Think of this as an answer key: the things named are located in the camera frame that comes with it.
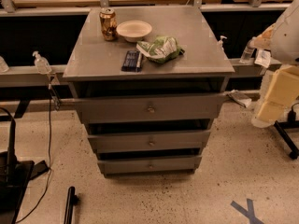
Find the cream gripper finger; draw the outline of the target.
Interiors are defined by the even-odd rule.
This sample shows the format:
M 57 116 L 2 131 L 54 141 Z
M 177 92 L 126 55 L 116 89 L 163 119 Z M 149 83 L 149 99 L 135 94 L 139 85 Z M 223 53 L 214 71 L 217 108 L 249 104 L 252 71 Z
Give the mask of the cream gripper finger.
M 273 125 L 298 97 L 298 66 L 282 65 L 275 72 L 266 71 L 260 88 L 260 99 L 251 119 L 252 125 L 258 128 Z

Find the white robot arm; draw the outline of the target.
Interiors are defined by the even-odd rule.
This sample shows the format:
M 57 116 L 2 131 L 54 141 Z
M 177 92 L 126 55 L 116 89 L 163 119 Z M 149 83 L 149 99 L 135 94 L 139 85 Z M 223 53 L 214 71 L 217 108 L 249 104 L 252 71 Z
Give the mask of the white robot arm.
M 277 21 L 254 40 L 254 46 L 271 51 L 282 65 L 263 76 L 260 99 L 251 123 L 266 128 L 280 119 L 299 96 L 299 0 L 293 0 Z

